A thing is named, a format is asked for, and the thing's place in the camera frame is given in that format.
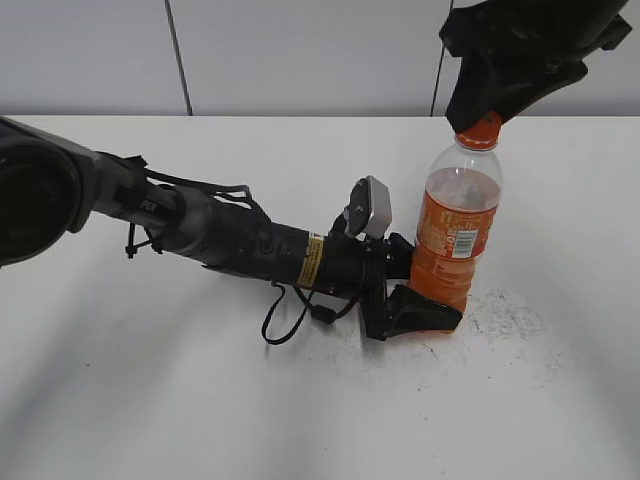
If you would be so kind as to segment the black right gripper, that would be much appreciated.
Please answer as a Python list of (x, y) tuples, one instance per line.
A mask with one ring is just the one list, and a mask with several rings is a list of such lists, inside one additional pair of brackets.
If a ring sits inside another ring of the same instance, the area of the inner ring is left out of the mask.
[(506, 123), (581, 81), (588, 73), (581, 59), (598, 49), (616, 49), (631, 33), (621, 16), (625, 6), (624, 1), (483, 1), (451, 10), (439, 36), (460, 61), (445, 112), (454, 132), (471, 129), (491, 112)]

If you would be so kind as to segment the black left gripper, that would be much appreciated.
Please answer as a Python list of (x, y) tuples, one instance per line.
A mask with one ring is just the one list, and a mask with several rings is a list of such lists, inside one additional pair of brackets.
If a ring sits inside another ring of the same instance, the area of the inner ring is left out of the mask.
[(453, 331), (462, 320), (461, 311), (426, 298), (406, 285), (396, 285), (388, 297), (387, 279), (408, 280), (413, 253), (414, 246), (396, 232), (386, 240), (365, 239), (359, 309), (368, 339), (385, 341), (408, 333)]

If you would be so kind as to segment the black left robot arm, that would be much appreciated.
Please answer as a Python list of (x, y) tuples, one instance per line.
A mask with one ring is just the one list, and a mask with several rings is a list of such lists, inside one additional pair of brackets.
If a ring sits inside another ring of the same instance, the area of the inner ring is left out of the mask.
[(452, 331), (459, 310), (412, 290), (413, 246), (389, 231), (390, 196), (372, 176), (354, 185), (326, 235), (272, 221), (245, 185), (218, 185), (149, 169), (139, 157), (97, 152), (11, 120), (1, 122), (1, 262), (17, 264), (80, 231), (98, 212), (145, 232), (145, 246), (233, 276), (292, 289), (304, 316), (325, 324), (358, 309), (367, 337)]

